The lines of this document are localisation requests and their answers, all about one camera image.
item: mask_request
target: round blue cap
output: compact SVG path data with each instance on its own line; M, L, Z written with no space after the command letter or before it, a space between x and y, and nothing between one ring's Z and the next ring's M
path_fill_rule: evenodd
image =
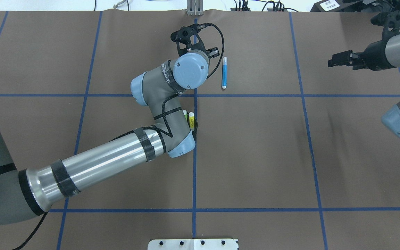
M381 118L382 123L400 138L400 109L395 104Z
M147 106L148 104L144 100L143 96L143 77L147 71L140 76L135 77L131 82L131 92L132 96L135 98L135 101L138 102L141 106Z
M192 132L189 131L188 136L184 138L184 140L178 144L173 150L168 152L170 158L179 157L180 155L184 155L187 152L193 150L195 148L194 136L192 136Z
M208 76L208 62L199 54L187 53L175 61L175 81L183 88L193 90L202 85Z

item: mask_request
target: white mounting bracket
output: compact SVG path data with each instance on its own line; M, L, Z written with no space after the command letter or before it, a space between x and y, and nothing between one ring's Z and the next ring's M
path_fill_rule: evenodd
M238 239L151 240L148 250L239 250Z
M203 0L187 0L187 10L188 16L203 16Z

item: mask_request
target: marker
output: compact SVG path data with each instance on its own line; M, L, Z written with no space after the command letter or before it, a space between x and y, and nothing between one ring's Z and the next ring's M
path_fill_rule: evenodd
M223 57L222 89L226 89L227 57Z
M193 112L189 112L189 127L191 128L192 131L195 130L195 119Z

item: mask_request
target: white floor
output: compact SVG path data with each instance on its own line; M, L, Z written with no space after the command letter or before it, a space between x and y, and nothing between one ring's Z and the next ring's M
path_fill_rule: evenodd
M110 9L120 0L0 0L0 10L11 11L66 11ZM318 0L282 0L287 8L294 8L298 11L310 11L311 7ZM187 0L129 0L130 10L175 10L184 9L187 6ZM249 8L252 11L260 11L265 5L263 2L255 0L249 1ZM230 10L235 6L234 0L203 0L203 9ZM118 7L121 10L127 10L127 4L124 3Z

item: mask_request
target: blue marker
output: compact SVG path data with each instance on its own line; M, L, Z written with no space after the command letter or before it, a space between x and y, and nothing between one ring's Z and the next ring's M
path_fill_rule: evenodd
M227 57L223 57L223 76L222 76L222 89L226 89L226 71L227 71Z

